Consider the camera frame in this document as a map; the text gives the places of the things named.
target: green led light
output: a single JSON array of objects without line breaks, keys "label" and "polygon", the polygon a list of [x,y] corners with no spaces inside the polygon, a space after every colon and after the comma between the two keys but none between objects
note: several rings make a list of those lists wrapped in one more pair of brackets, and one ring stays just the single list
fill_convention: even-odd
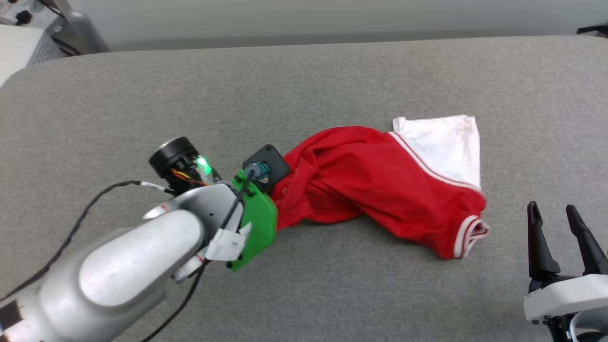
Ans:
[{"label": "green led light", "polygon": [[203,172],[205,172],[205,174],[206,174],[206,175],[208,175],[208,174],[210,174],[210,173],[211,173],[212,169],[211,169],[211,167],[209,166],[209,163],[207,163],[207,161],[205,160],[205,158],[203,158],[203,157],[198,157],[198,158],[196,159],[196,164],[197,164],[198,166],[201,166],[201,167],[202,167],[202,170],[203,170]]}]

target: green plastic bracket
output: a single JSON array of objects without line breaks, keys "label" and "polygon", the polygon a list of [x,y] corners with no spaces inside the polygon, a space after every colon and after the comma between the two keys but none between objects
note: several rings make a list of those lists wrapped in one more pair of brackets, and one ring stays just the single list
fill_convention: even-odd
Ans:
[{"label": "green plastic bracket", "polygon": [[[245,171],[240,170],[238,176],[241,181],[237,182],[235,177],[232,182],[237,187],[237,190],[241,190],[247,178]],[[277,206],[274,205],[270,196],[261,192],[253,182],[249,183],[248,189],[249,194],[243,196],[245,211],[243,213],[243,220],[241,221],[241,228],[251,222],[251,232],[243,249],[243,258],[230,262],[232,264],[231,270],[233,271],[237,271],[245,266],[246,263],[265,250],[266,247],[270,246],[275,235],[277,235]]]}]

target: red and white clothing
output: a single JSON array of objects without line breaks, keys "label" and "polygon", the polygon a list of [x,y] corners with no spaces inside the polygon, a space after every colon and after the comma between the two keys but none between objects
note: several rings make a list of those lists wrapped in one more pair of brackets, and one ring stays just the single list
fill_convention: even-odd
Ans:
[{"label": "red and white clothing", "polygon": [[488,234],[475,118],[399,117],[393,129],[330,128],[289,152],[291,173],[271,194],[278,228],[367,214],[442,258],[465,257]]}]

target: gray fabric surface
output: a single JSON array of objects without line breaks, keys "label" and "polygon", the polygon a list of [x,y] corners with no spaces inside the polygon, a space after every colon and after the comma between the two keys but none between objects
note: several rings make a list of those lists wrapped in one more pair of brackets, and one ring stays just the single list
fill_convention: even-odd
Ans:
[{"label": "gray fabric surface", "polygon": [[[564,273],[583,269],[566,204],[608,248],[606,55],[599,38],[530,37],[125,52],[31,67],[0,89],[0,293],[42,266],[102,188],[157,181],[147,158],[168,138],[190,137],[229,176],[265,143],[286,153],[324,128],[468,114],[492,232],[467,259],[440,260],[365,217],[304,223],[237,273],[209,267],[157,340],[549,341],[523,314],[525,208],[539,203]],[[107,195],[69,250],[136,225],[164,199],[141,188]],[[153,331],[187,287],[171,284],[119,340]]]}]

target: gray wall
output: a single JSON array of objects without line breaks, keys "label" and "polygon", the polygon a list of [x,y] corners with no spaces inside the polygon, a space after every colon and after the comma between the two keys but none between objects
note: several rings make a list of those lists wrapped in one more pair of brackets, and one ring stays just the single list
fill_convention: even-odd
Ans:
[{"label": "gray wall", "polygon": [[[58,0],[108,49],[573,34],[606,0]],[[81,16],[71,16],[83,31]]]}]

